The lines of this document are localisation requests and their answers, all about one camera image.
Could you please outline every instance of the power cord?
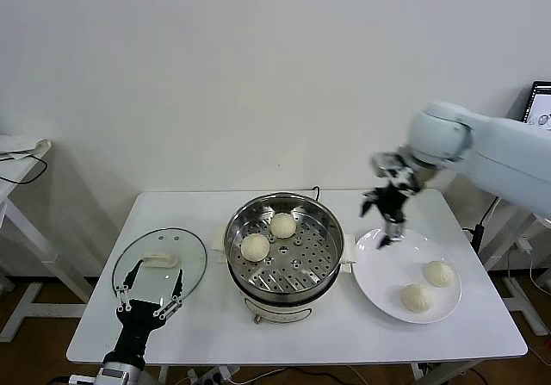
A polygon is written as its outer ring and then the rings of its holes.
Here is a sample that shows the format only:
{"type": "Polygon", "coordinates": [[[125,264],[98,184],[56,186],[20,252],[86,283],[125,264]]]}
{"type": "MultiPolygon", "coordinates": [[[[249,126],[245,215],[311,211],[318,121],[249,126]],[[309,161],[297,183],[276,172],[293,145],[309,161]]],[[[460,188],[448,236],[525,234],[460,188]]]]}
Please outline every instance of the power cord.
{"type": "MultiPolygon", "coordinates": [[[[529,269],[529,276],[530,276],[530,280],[532,281],[532,283],[534,284],[534,286],[536,286],[539,290],[543,291],[543,293],[545,293],[546,295],[549,295],[549,292],[543,290],[542,288],[540,288],[536,282],[534,282],[534,279],[532,278],[532,265],[533,265],[533,261],[532,261],[532,255],[530,253],[528,253],[527,251],[524,251],[526,254],[529,255],[530,257],[530,269],[529,269]]],[[[511,261],[510,261],[510,257],[511,257],[511,249],[509,249],[509,251],[507,252],[507,276],[511,279],[511,261]]],[[[527,301],[529,300],[528,299],[528,296],[522,291],[522,290],[517,290],[517,288],[515,287],[515,285],[513,285],[513,287],[515,288],[515,290],[517,291],[518,294],[520,294],[524,299],[526,299],[527,301]]],[[[543,325],[545,326],[545,328],[548,330],[549,333],[551,333],[551,329],[549,329],[549,326],[547,326],[543,320],[542,320],[542,323],[543,325]]],[[[547,362],[545,359],[543,359],[543,357],[537,353],[536,351],[534,351],[534,349],[526,344],[528,346],[528,349],[530,350],[530,352],[532,352],[534,355],[536,355],[536,357],[540,360],[541,363],[543,363],[545,366],[548,366],[549,368],[551,368],[551,363],[547,362]]]]}
{"type": "Polygon", "coordinates": [[[189,379],[189,376],[186,376],[185,378],[182,378],[178,382],[176,382],[174,385],[180,385],[182,382],[187,381],[189,379]]]}
{"type": "Polygon", "coordinates": [[[318,202],[319,201],[319,192],[321,191],[321,188],[318,185],[314,185],[313,188],[312,188],[312,191],[317,191],[316,192],[316,202],[318,202]]]}
{"type": "MultiPolygon", "coordinates": [[[[367,381],[363,378],[363,376],[360,375],[359,372],[357,372],[355,369],[353,369],[351,366],[348,366],[348,368],[352,369],[354,371],[354,373],[356,375],[358,375],[358,377],[360,379],[362,379],[362,382],[366,385],[368,385],[367,381]]],[[[274,369],[274,370],[271,370],[270,372],[266,372],[265,374],[261,374],[259,376],[256,376],[248,381],[245,381],[245,382],[234,382],[232,380],[229,380],[230,383],[232,383],[233,385],[246,385],[248,383],[252,383],[252,385],[254,385],[254,383],[256,381],[258,381],[259,379],[262,379],[262,378],[267,378],[267,377],[270,377],[270,376],[276,376],[276,375],[279,375],[281,374],[282,372],[285,372],[287,370],[297,370],[299,371],[300,373],[304,374],[304,375],[308,375],[308,376],[329,376],[333,381],[337,382],[337,383],[340,383],[341,385],[355,385],[355,384],[351,384],[351,383],[347,383],[347,382],[344,382],[344,381],[341,381],[340,379],[338,379],[336,376],[334,376],[333,374],[330,374],[328,372],[308,372],[307,370],[304,370],[302,368],[298,368],[296,366],[288,366],[286,368],[280,368],[280,369],[274,369]]]]}
{"type": "MultiPolygon", "coordinates": [[[[40,170],[40,172],[34,176],[33,178],[31,178],[30,180],[27,180],[27,181],[13,181],[13,180],[10,180],[6,177],[0,177],[0,180],[3,180],[3,181],[7,181],[8,183],[12,183],[12,184],[31,184],[33,181],[37,180],[42,174],[44,174],[44,171],[47,170],[48,168],[48,163],[46,161],[44,161],[43,159],[41,158],[38,158],[38,157],[35,157],[33,154],[29,154],[28,155],[30,158],[34,158],[35,160],[37,160],[39,163],[43,164],[44,167],[42,168],[42,170],[40,170]]],[[[0,162],[1,161],[8,161],[9,159],[15,159],[13,157],[9,157],[9,158],[2,158],[0,159],[0,162]]]]}
{"type": "Polygon", "coordinates": [[[484,220],[486,220],[486,217],[487,217],[486,223],[490,221],[490,219],[493,216],[493,213],[496,211],[496,208],[499,202],[501,202],[501,198],[496,197],[493,199],[493,202],[490,204],[490,207],[488,207],[488,210],[486,210],[486,212],[480,219],[480,222],[476,226],[474,226],[474,229],[465,228],[465,227],[463,227],[462,229],[465,232],[471,233],[471,235],[473,236],[473,238],[471,239],[471,246],[473,247],[473,250],[476,254],[478,254],[480,251],[480,245],[482,244],[482,237],[484,236],[484,230],[485,230],[484,220]]]}
{"type": "Polygon", "coordinates": [[[478,375],[479,378],[483,381],[483,383],[485,383],[485,385],[490,385],[488,383],[488,381],[486,380],[486,378],[478,370],[476,370],[474,368],[469,368],[468,370],[472,370],[476,375],[478,375]]]}

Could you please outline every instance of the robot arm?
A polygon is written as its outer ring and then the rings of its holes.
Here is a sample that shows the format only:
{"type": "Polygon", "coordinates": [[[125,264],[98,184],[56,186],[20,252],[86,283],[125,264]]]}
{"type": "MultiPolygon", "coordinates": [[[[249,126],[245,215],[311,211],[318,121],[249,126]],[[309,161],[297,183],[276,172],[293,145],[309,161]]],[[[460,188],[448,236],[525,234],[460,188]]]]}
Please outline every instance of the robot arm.
{"type": "MultiPolygon", "coordinates": [[[[402,189],[393,184],[397,172],[409,177],[403,183],[413,183],[409,187],[412,195],[418,192],[427,171],[450,168],[512,204],[551,216],[548,131],[519,121],[478,115],[451,103],[432,102],[413,119],[408,140],[408,145],[396,153],[373,157],[377,175],[389,178],[389,193],[405,194],[405,184],[402,189]]],[[[368,202],[375,203],[382,212],[380,205],[387,204],[384,196],[376,197],[374,192],[367,196],[368,202]]],[[[391,241],[397,239],[396,234],[391,237],[391,241]]]]}

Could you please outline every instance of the white wall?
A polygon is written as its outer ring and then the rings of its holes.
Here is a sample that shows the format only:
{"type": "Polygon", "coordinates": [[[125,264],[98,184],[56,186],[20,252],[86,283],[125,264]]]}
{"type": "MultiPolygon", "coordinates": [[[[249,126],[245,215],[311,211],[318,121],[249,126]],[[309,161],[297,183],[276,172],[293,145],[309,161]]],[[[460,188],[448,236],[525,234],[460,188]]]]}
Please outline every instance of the white wall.
{"type": "Polygon", "coordinates": [[[143,190],[368,188],[369,154],[403,142],[428,100],[505,115],[521,89],[551,78],[550,9],[0,0],[0,129],[54,143],[49,175],[14,199],[91,260],[143,190]]]}

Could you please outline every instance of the black cable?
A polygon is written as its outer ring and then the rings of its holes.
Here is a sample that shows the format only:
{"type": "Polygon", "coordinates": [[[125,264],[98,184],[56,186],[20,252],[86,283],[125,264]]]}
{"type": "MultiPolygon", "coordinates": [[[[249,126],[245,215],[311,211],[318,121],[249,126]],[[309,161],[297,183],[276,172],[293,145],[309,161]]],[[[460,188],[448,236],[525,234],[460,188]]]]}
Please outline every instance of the black cable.
{"type": "Polygon", "coordinates": [[[47,385],[53,385],[54,383],[69,383],[69,376],[56,376],[48,381],[47,385]]]}
{"type": "Polygon", "coordinates": [[[321,191],[321,188],[318,186],[318,185],[314,185],[314,187],[312,188],[312,191],[316,190],[317,193],[316,193],[316,202],[319,201],[319,192],[321,191]]]}
{"type": "MultiPolygon", "coordinates": [[[[47,168],[48,168],[48,163],[46,161],[44,161],[43,159],[35,157],[33,154],[29,154],[28,156],[30,158],[34,158],[39,163],[42,163],[44,165],[44,168],[36,176],[34,176],[33,178],[31,178],[30,180],[27,180],[27,181],[13,181],[13,180],[10,180],[10,179],[4,178],[4,177],[0,177],[0,180],[4,180],[4,181],[7,181],[8,183],[12,183],[12,184],[31,184],[34,180],[36,180],[38,177],[40,177],[42,174],[44,174],[44,171],[46,171],[47,168]]],[[[9,159],[15,159],[15,158],[13,158],[13,157],[3,158],[3,159],[0,159],[0,161],[7,161],[9,159]]]]}
{"type": "Polygon", "coordinates": [[[490,385],[490,383],[488,383],[486,378],[478,370],[476,370],[474,368],[469,368],[468,370],[472,370],[476,375],[478,375],[479,378],[485,383],[485,385],[490,385]]]}
{"type": "Polygon", "coordinates": [[[482,226],[482,223],[484,222],[486,216],[488,215],[488,213],[490,213],[490,210],[492,210],[492,207],[495,205],[496,202],[498,202],[498,200],[499,200],[499,197],[496,197],[496,198],[493,199],[492,204],[490,204],[490,207],[488,207],[488,210],[486,210],[486,212],[484,213],[484,215],[480,219],[479,225],[482,226]]]}
{"type": "Polygon", "coordinates": [[[287,368],[283,369],[283,370],[278,370],[277,372],[273,372],[269,375],[266,375],[266,376],[263,376],[262,378],[258,378],[256,379],[255,381],[252,382],[252,385],[255,385],[255,383],[263,378],[268,378],[269,376],[276,376],[276,375],[279,375],[281,374],[282,372],[285,372],[286,370],[290,370],[290,369],[294,369],[294,370],[298,370],[300,373],[304,374],[304,375],[308,375],[308,376],[329,376],[333,381],[335,382],[338,382],[340,383],[341,385],[355,385],[353,383],[347,383],[347,382],[343,382],[341,381],[340,379],[338,379],[336,376],[334,376],[333,374],[330,374],[328,372],[308,372],[307,370],[303,370],[301,368],[297,368],[296,366],[288,366],[287,368]]]}

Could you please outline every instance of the glass lid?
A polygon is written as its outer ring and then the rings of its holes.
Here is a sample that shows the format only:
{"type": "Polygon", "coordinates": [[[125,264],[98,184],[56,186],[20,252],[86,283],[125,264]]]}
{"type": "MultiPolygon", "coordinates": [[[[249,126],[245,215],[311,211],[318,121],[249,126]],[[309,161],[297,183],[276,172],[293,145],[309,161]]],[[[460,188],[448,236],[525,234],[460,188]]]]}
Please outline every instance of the glass lid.
{"type": "Polygon", "coordinates": [[[135,240],[121,254],[111,278],[113,292],[128,289],[129,299],[158,303],[184,299],[207,267],[205,246],[192,232],[162,228],[135,240]]]}

